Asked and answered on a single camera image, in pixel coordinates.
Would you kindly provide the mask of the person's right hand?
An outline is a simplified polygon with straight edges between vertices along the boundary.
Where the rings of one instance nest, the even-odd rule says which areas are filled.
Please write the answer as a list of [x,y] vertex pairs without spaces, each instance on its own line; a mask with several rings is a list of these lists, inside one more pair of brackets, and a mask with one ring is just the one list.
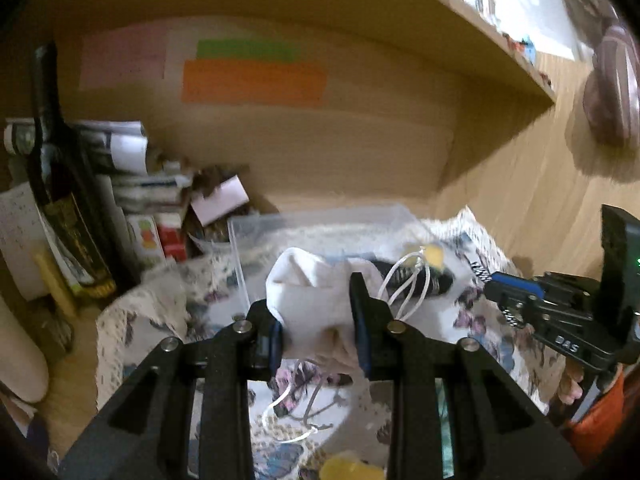
[[559,400],[564,405],[572,405],[582,398],[582,386],[585,370],[582,364],[570,358],[565,359],[565,367],[558,385]]

